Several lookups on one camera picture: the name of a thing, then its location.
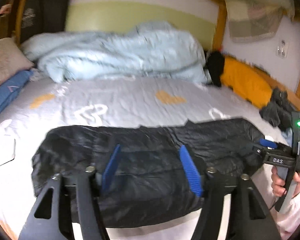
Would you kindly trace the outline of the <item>black puffer jacket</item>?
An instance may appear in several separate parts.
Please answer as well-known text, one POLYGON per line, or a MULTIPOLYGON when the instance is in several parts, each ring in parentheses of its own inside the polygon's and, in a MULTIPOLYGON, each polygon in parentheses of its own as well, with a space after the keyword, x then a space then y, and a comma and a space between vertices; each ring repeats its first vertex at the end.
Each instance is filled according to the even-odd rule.
POLYGON ((182 217, 202 200, 189 188, 179 148, 230 176, 253 175, 262 157, 253 146, 263 133, 248 120, 235 118, 175 127, 63 126, 49 131, 32 158, 35 195, 49 178, 73 176, 93 165, 102 171, 108 154, 121 146, 122 158, 109 190, 98 198, 108 228, 136 228, 182 217))

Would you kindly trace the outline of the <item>dark grey clothes pile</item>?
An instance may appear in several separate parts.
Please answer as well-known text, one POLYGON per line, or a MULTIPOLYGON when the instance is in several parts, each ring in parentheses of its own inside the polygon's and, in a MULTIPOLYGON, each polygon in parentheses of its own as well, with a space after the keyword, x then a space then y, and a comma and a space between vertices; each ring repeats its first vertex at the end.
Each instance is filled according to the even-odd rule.
POLYGON ((292 128, 292 112, 294 110, 288 100, 287 92, 276 87, 273 89, 270 101, 259 111, 259 114, 271 126, 278 127, 285 132, 292 128))

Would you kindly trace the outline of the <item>orange yellow cushion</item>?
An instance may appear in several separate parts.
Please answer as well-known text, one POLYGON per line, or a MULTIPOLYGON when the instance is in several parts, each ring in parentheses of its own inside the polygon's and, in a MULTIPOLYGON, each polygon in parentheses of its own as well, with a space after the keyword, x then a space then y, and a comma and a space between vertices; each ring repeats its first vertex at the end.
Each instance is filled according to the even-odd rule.
POLYGON ((266 80, 249 65, 230 56, 225 57, 221 83, 259 109, 268 104, 273 92, 266 80))

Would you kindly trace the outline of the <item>white desk lamp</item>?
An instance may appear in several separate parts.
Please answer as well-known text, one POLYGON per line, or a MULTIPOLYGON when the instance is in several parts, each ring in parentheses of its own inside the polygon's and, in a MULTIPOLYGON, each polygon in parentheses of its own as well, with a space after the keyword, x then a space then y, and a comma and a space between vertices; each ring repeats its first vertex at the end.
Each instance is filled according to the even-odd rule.
POLYGON ((15 158, 16 140, 9 136, 0 139, 0 166, 13 161, 15 158))

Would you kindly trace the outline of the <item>black cloth by cushion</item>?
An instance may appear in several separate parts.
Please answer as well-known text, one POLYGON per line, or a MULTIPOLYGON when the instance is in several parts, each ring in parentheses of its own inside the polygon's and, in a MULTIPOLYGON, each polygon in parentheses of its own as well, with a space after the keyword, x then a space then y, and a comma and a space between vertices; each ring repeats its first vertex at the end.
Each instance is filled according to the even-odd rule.
POLYGON ((213 51, 209 54, 204 69, 209 72, 210 83, 221 87, 221 75, 224 72, 225 57, 220 51, 213 51))

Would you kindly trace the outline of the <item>blue pillow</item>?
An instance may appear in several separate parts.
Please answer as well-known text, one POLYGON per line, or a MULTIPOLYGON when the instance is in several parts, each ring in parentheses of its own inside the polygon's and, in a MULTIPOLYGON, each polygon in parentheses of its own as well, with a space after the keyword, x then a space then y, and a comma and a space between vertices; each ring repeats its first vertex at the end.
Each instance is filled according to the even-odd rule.
POLYGON ((32 70, 22 70, 0 85, 0 113, 19 95, 32 75, 32 70))

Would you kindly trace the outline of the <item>plaid hanging curtain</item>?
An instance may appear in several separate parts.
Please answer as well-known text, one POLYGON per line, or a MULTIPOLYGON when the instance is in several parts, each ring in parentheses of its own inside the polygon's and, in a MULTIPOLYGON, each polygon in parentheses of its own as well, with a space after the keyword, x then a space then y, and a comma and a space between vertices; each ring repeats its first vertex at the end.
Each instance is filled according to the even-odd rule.
POLYGON ((275 36, 283 16, 295 17, 294 0, 225 0, 230 38, 250 43, 275 36))

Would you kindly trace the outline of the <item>grey patterned bed sheet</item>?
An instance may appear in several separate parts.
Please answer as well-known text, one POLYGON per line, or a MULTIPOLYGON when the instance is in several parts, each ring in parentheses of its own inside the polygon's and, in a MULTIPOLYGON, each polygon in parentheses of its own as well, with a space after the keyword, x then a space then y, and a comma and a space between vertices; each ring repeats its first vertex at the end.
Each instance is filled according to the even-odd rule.
POLYGON ((15 158, 0 166, 0 224, 18 238, 34 204, 32 157, 59 126, 183 126, 243 117, 267 138, 283 141, 258 109, 230 89, 172 79, 126 77, 55 83, 29 82, 0 114, 0 139, 16 140, 15 158))

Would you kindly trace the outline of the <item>light blue duvet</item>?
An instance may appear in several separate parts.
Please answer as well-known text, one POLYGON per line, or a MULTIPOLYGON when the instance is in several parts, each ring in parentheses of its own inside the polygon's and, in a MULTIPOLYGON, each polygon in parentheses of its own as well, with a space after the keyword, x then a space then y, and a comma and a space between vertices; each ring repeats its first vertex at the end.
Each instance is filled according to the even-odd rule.
POLYGON ((56 83, 123 76, 211 82, 201 44, 165 21, 142 23, 126 34, 38 34, 23 42, 21 51, 56 83))

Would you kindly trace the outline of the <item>beige pillow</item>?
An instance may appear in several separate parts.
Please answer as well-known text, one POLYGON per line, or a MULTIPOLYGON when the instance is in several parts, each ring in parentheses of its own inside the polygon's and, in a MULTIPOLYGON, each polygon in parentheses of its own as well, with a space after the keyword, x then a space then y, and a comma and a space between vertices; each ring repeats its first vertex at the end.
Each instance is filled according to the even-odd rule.
POLYGON ((0 39, 0 85, 18 72, 29 70, 33 66, 12 38, 0 39))

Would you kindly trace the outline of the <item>black garment bag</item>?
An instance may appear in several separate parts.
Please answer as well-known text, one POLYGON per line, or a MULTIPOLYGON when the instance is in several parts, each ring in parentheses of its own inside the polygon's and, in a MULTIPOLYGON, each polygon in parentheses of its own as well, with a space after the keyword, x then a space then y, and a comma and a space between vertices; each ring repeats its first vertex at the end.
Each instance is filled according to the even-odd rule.
POLYGON ((70 0, 26 0, 20 43, 41 33, 64 31, 70 0))

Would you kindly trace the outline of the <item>white wall socket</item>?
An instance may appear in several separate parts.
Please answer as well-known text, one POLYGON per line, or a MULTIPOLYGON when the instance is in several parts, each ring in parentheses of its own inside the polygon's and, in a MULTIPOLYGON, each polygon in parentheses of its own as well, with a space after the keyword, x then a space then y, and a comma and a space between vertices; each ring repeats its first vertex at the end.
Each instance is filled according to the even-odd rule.
POLYGON ((282 59, 285 59, 287 57, 288 48, 289 48, 289 43, 286 42, 285 40, 281 40, 279 42, 279 45, 277 46, 276 55, 282 59))

